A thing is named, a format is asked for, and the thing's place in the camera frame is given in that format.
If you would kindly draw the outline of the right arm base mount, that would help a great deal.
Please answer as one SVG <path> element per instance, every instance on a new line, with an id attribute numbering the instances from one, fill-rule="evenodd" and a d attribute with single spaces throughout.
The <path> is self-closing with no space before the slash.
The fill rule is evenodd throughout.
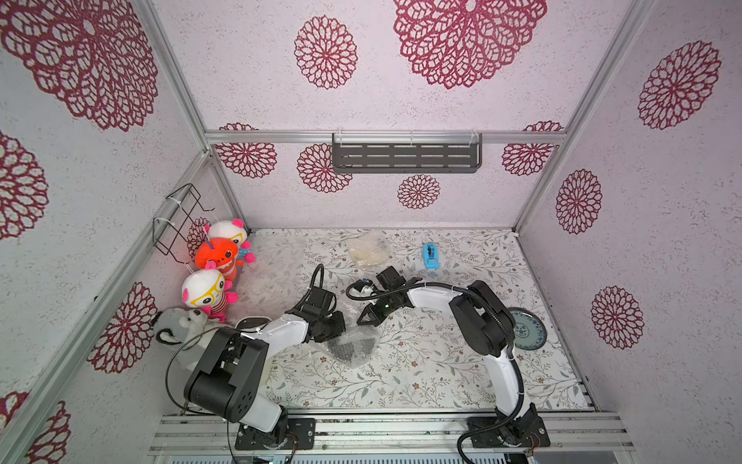
<path id="1" fill-rule="evenodd" d="M 545 423 L 535 410 L 527 411 L 521 418 L 496 430 L 475 434 L 471 437 L 471 442 L 475 449 L 537 449 L 551 446 Z"/>

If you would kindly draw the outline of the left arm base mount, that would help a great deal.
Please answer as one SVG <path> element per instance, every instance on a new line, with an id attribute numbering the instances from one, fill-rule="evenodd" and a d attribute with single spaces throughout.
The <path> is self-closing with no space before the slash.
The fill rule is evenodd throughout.
<path id="1" fill-rule="evenodd" d="M 236 450 L 312 450 L 317 421 L 313 418 L 279 419 L 268 432 L 241 425 L 235 443 Z"/>

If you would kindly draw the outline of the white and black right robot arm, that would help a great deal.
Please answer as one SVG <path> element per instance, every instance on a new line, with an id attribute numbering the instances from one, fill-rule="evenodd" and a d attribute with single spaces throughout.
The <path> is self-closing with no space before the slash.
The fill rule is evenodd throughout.
<path id="1" fill-rule="evenodd" d="M 515 359 L 515 320 L 495 291 L 483 280 L 467 286 L 405 280 L 388 267 L 372 280 L 358 280 L 346 288 L 352 301 L 365 302 L 361 313 L 378 326 L 402 307 L 452 314 L 467 346 L 483 357 L 495 389 L 496 407 L 506 419 L 525 416 L 529 404 L 525 382 Z"/>

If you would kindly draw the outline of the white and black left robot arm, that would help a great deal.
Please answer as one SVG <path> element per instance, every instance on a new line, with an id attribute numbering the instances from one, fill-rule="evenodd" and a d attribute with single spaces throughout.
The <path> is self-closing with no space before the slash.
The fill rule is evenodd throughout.
<path id="1" fill-rule="evenodd" d="M 260 394 L 266 362 L 310 341 L 337 338 L 346 329 L 336 295 L 318 286 L 282 317 L 254 331 L 220 328 L 185 383 L 185 399 L 263 433 L 280 435 L 285 409 Z"/>

